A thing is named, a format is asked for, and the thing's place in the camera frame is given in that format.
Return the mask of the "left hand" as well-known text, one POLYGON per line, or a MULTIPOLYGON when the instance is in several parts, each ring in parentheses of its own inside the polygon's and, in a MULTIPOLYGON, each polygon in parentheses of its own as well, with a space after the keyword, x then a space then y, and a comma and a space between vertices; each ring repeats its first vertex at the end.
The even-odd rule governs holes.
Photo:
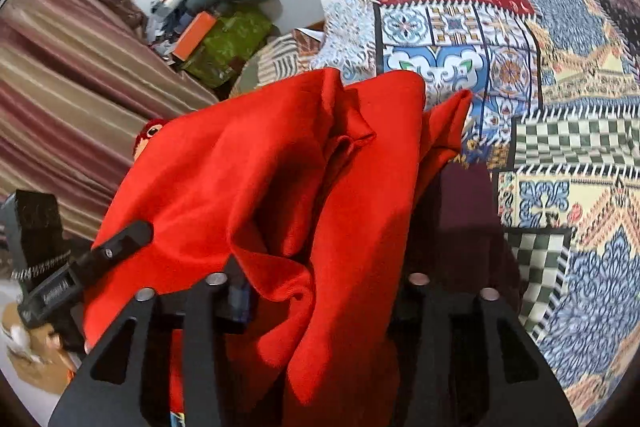
POLYGON ((1 353, 9 360, 19 381, 30 387, 62 395, 86 354, 86 338, 79 329, 79 345, 52 324, 28 329, 17 312, 17 303, 1 305, 1 353))

